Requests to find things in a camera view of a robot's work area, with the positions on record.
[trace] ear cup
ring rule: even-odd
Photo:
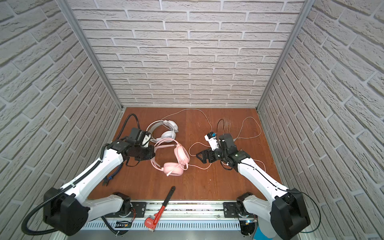
[[[166,163],[164,163],[163,172],[165,174],[168,174],[170,171],[172,171],[172,173],[170,175],[172,175],[172,176],[180,176],[180,175],[183,174],[184,169],[182,169],[182,167],[179,166],[179,163],[177,163],[177,162],[166,162]]]
[[[168,126],[171,130],[173,129],[175,132],[179,131],[179,127],[172,120],[164,120],[164,125]]]
[[[162,135],[161,135],[161,139],[163,138],[172,138],[172,139],[175,139],[176,138],[176,133],[174,131],[166,131],[164,132]]]
[[[177,161],[182,163],[182,165],[186,165],[189,163],[190,159],[188,152],[180,143],[176,145],[174,152],[175,156],[177,157]]]

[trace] white headphones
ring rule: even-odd
[[[166,131],[164,132],[161,137],[158,137],[158,138],[154,138],[153,137],[153,131],[155,131],[155,129],[161,125],[164,125],[166,128],[168,128],[170,131]],[[177,126],[177,124],[172,121],[172,120],[158,120],[158,121],[154,121],[153,123],[151,123],[148,127],[147,127],[147,130],[149,129],[149,127],[151,127],[151,129],[149,130],[149,133],[151,134],[151,142],[158,142],[160,141],[161,139],[163,138],[171,138],[171,139],[175,139],[176,138],[176,133],[179,131],[179,127]]]

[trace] pink headphones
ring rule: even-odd
[[[160,144],[163,142],[171,142],[171,141],[176,142],[177,145],[169,144],[169,145],[161,145],[160,146]],[[163,138],[155,144],[155,152],[159,148],[174,147],[174,146],[176,146],[174,149],[174,152],[175,152],[175,156],[177,158],[177,162],[166,162],[164,164],[164,167],[161,167],[156,162],[155,157],[153,157],[151,159],[152,166],[154,168],[156,168],[157,170],[163,171],[165,174],[167,174],[167,176],[169,176],[169,175],[180,176],[183,174],[184,170],[188,169],[188,163],[189,163],[188,153],[185,150],[185,148],[173,138],[169,138],[169,137]]]

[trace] blue object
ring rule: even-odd
[[[257,226],[255,235],[253,236],[253,239],[255,240],[271,240],[272,238],[267,238],[262,231],[260,230],[260,227]]]

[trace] headphones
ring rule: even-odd
[[[161,145],[163,142],[176,142],[176,145],[174,144],[169,144],[169,145]],[[154,168],[157,170],[163,171],[167,176],[172,175],[172,176],[180,176],[183,174],[184,170],[188,169],[188,163],[189,163],[189,156],[186,151],[186,149],[175,139],[173,138],[163,138],[160,139],[156,144],[155,144],[155,152],[159,148],[165,148],[165,147],[174,147],[174,152],[175,156],[177,158],[177,162],[166,162],[164,163],[164,166],[161,167],[155,160],[155,157],[151,159],[151,164]]]
[[[161,126],[161,125],[164,125],[170,131],[164,132],[161,135],[161,137],[154,138],[153,137],[153,131],[155,131],[155,129],[157,127]],[[165,138],[167,138],[168,140],[167,141],[163,141],[163,142],[172,142],[176,138],[176,133],[179,131],[179,127],[172,120],[158,120],[158,121],[154,121],[153,123],[151,123],[147,127],[146,131],[148,131],[150,126],[152,126],[151,129],[149,130],[149,133],[151,134],[151,142],[159,142],[160,140],[165,139]]]

